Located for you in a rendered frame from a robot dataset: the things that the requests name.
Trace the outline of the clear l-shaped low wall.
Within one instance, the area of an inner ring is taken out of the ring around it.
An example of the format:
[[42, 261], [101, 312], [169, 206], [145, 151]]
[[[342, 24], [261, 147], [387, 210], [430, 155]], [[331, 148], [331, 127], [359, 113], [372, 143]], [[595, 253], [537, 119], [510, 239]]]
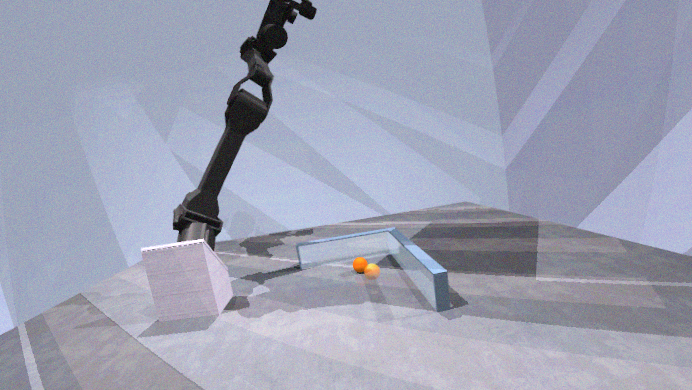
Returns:
[[436, 312], [442, 312], [442, 311], [450, 310], [451, 304], [450, 304], [449, 289], [448, 289], [449, 281], [448, 281], [447, 271], [438, 262], [436, 262], [432, 258], [430, 258], [427, 255], [427, 253], [425, 253], [421, 248], [419, 248], [411, 240], [408, 240], [395, 227], [387, 228], [387, 229], [381, 229], [381, 230], [375, 230], [375, 231], [369, 231], [369, 232], [363, 232], [363, 233], [357, 233], [357, 234], [351, 234], [351, 235], [345, 235], [345, 236], [339, 236], [339, 237], [333, 237], [333, 238], [327, 238], [327, 239], [321, 239], [321, 240], [315, 240], [315, 241], [309, 241], [309, 242], [303, 242], [303, 243], [297, 243], [296, 244], [296, 250], [298, 252], [297, 247], [300, 247], [300, 246], [306, 246], [306, 245], [312, 245], [312, 244], [318, 244], [318, 243], [324, 243], [324, 242], [330, 242], [330, 241], [336, 241], [336, 240], [342, 240], [342, 239], [348, 239], [348, 238], [354, 238], [354, 237], [360, 237], [360, 236], [366, 236], [366, 235], [372, 235], [372, 234], [378, 234], [378, 233], [384, 233], [384, 232], [389, 232], [399, 242], [399, 244], [402, 244], [422, 264], [422, 266], [425, 267], [433, 275], [433, 278], [434, 278], [434, 284], [433, 285], [434, 285], [434, 293], [435, 293], [435, 300], [436, 300]]

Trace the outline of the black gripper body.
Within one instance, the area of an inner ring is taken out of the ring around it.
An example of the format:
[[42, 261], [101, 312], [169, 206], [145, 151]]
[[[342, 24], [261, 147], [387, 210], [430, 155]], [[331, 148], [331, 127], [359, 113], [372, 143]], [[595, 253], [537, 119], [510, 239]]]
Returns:
[[312, 7], [310, 3], [303, 0], [300, 4], [294, 0], [270, 0], [263, 20], [266, 22], [271, 22], [274, 25], [284, 27], [291, 7], [298, 10], [299, 15], [302, 15], [306, 19], [310, 20], [315, 17], [317, 12], [315, 7]]

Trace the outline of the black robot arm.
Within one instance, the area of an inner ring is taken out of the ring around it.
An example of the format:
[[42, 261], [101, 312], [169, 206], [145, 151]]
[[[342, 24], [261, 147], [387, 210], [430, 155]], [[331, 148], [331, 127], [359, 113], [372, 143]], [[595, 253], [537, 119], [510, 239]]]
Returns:
[[[273, 50], [285, 46], [288, 35], [282, 26], [262, 20], [256, 38], [248, 37], [240, 46], [240, 58], [248, 64], [249, 70], [230, 93], [225, 111], [226, 127], [203, 178], [174, 209], [173, 230], [179, 231], [177, 242], [204, 239], [214, 251], [216, 236], [224, 223], [217, 217], [222, 184], [245, 136], [259, 128], [268, 115], [273, 101], [270, 85], [274, 79], [268, 64], [277, 55]], [[262, 87], [263, 101], [243, 88], [238, 91], [248, 79]]]

